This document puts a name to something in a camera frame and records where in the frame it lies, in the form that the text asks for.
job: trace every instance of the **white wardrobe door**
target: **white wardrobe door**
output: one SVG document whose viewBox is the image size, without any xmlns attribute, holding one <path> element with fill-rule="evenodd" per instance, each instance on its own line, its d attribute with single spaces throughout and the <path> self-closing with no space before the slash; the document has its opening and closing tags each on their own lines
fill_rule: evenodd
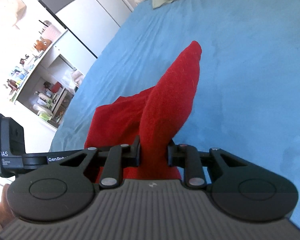
<svg viewBox="0 0 300 240">
<path fill-rule="evenodd" d="M 98 0 L 98 2 L 120 26 L 131 14 L 130 9 L 122 0 Z"/>
<path fill-rule="evenodd" d="M 96 0 L 74 0 L 56 15 L 97 57 L 120 28 Z"/>
<path fill-rule="evenodd" d="M 55 48 L 53 48 L 53 50 L 58 52 L 58 56 L 61 54 L 64 59 L 84 75 L 88 73 L 89 69 L 96 61 L 96 58 L 90 51 L 88 51 L 69 31 L 55 43 Z"/>
</svg>

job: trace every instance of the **bag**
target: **bag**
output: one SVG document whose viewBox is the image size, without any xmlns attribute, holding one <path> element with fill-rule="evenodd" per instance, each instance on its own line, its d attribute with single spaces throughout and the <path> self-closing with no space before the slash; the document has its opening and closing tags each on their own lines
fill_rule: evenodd
<svg viewBox="0 0 300 240">
<path fill-rule="evenodd" d="M 25 11 L 22 0 L 0 0 L 0 25 L 14 26 L 24 17 Z"/>
</svg>

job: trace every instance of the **bottle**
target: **bottle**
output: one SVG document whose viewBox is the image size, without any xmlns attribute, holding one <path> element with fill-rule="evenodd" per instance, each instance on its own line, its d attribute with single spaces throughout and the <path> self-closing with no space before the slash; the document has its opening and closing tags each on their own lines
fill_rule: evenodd
<svg viewBox="0 0 300 240">
<path fill-rule="evenodd" d="M 48 97 L 47 95 L 45 95 L 44 93 L 36 91 L 34 94 L 38 95 L 39 98 L 42 99 L 43 101 L 45 101 L 47 104 L 51 104 L 53 102 L 52 99 L 50 97 Z"/>
</svg>

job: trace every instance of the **red cloth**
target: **red cloth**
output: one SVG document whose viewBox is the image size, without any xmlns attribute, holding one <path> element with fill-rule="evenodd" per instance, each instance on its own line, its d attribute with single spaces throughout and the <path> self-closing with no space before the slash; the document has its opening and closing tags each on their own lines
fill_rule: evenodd
<svg viewBox="0 0 300 240">
<path fill-rule="evenodd" d="M 180 179 L 178 169 L 167 165 L 166 147 L 191 113 L 201 53 L 199 43 L 193 41 L 154 87 L 98 107 L 85 148 L 132 144 L 139 134 L 141 164 L 125 168 L 123 178 Z"/>
</svg>

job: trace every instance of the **black bracket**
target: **black bracket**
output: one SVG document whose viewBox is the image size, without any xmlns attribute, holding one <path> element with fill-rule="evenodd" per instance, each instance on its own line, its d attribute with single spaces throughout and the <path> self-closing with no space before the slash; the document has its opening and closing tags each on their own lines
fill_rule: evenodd
<svg viewBox="0 0 300 240">
<path fill-rule="evenodd" d="M 140 164 L 138 136 L 132 145 L 26 154 L 23 134 L 19 124 L 0 114 L 0 176 L 23 174 L 11 184 L 7 198 L 13 212 L 24 219 L 54 221 L 73 216 L 100 190 L 119 187 L 122 169 Z M 167 165 L 184 168 L 185 187 L 205 191 L 218 209 L 239 220 L 278 220 L 289 216 L 298 201 L 289 180 L 219 148 L 199 152 L 171 141 Z M 104 168 L 96 184 L 99 167 Z"/>
</svg>

